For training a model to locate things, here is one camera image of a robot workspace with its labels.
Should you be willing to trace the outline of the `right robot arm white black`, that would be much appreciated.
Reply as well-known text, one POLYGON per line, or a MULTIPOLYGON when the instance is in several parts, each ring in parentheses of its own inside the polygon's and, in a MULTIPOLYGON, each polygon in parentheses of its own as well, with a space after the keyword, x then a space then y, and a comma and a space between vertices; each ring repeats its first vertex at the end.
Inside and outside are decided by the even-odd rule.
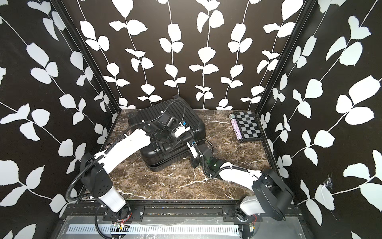
POLYGON ((273 170, 246 169, 208 153, 193 153, 191 164, 194 168, 202 166, 209 179, 232 182, 253 192, 252 196, 245 196, 236 204, 235 215, 239 220, 246 221, 259 214, 277 221, 285 219, 285 211, 294 199, 294 193, 273 170))

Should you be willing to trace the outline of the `black ribbed hard-shell suitcase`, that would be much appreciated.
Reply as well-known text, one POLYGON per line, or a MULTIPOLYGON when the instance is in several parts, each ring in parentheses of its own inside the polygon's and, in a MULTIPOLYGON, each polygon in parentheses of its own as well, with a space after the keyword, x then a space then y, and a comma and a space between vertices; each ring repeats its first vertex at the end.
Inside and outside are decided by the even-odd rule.
POLYGON ((206 137, 204 122, 179 95, 132 113, 128 119, 130 125, 143 121, 158 128, 150 136, 151 143, 140 149, 145 165, 154 172, 191 156, 187 142, 206 137))

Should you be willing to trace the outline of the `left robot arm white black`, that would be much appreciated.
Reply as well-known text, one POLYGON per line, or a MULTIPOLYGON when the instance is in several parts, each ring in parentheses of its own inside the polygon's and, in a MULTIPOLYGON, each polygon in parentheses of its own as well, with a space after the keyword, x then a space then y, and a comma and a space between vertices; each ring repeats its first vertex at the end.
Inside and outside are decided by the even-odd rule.
POLYGON ((86 154, 82 159, 80 173, 76 179, 80 180, 90 195, 98 200, 102 206, 118 213, 127 207, 126 200, 114 186, 110 177, 120 164, 139 150, 154 142, 177 143, 181 135, 189 130, 182 123, 174 127, 157 122, 141 122, 129 135, 123 133, 106 150, 95 155, 86 154))

